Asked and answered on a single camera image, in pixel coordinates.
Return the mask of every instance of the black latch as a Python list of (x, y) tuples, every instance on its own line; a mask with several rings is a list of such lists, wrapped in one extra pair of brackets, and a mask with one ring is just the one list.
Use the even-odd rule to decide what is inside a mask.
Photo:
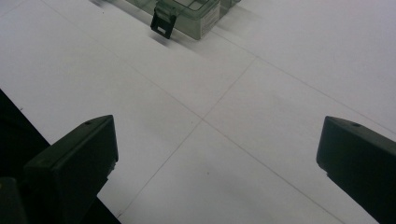
[(176, 18), (177, 16), (172, 15), (169, 17), (169, 21), (166, 21), (158, 16), (156, 8), (154, 9), (154, 17), (152, 18), (152, 22), (150, 25), (151, 30), (169, 39), (175, 26)]

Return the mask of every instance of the white surface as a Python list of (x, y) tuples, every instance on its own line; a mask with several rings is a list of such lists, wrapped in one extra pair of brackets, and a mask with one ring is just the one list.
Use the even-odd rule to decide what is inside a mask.
[(0, 88), (51, 143), (115, 116), (123, 223), (375, 223), (315, 157), (326, 115), (396, 139), (394, 11), (247, 0), (196, 42), (121, 0), (5, 0)]
[(396, 132), (396, 1), (241, 1), (214, 32)]
[(122, 223), (340, 223), (202, 122)]
[[(260, 59), (205, 120), (346, 223), (366, 223), (370, 217), (354, 210), (354, 202), (318, 169), (316, 151), (326, 116), (351, 119), (396, 138)], [(352, 210), (355, 215), (349, 216)]]
[(0, 17), (17, 7), (23, 0), (2, 0), (0, 1)]

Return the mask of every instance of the translucent plastic box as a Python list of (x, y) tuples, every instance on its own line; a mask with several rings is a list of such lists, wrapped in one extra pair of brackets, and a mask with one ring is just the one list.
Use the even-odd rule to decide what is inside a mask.
[(201, 39), (240, 0), (127, 0), (153, 15), (151, 29), (169, 38), (175, 27)]

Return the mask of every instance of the box clip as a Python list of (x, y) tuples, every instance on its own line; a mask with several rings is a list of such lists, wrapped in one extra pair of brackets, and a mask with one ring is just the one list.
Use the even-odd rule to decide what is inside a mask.
[(154, 16), (150, 25), (151, 30), (169, 39), (175, 26), (176, 18), (177, 16), (173, 15), (173, 13), (162, 12), (158, 8), (154, 8)]

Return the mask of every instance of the white floor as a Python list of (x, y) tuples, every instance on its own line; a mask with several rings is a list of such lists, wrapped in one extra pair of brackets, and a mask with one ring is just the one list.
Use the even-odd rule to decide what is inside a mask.
[(243, 0), (197, 42), (121, 0), (1, 0), (0, 88), (50, 143), (115, 116), (124, 224), (375, 223), (315, 159), (325, 116), (396, 139), (395, 11)]

